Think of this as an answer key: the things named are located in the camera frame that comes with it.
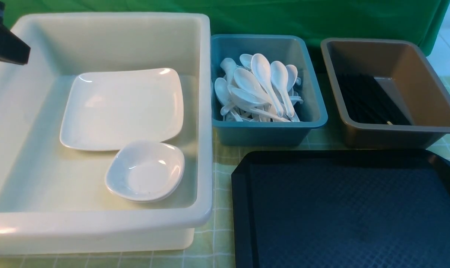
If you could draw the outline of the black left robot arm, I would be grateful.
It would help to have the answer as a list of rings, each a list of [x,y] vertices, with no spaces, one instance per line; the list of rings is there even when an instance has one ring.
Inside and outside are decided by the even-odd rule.
[[[3,24],[4,11],[5,3],[0,1],[0,62],[24,66],[31,48]]]

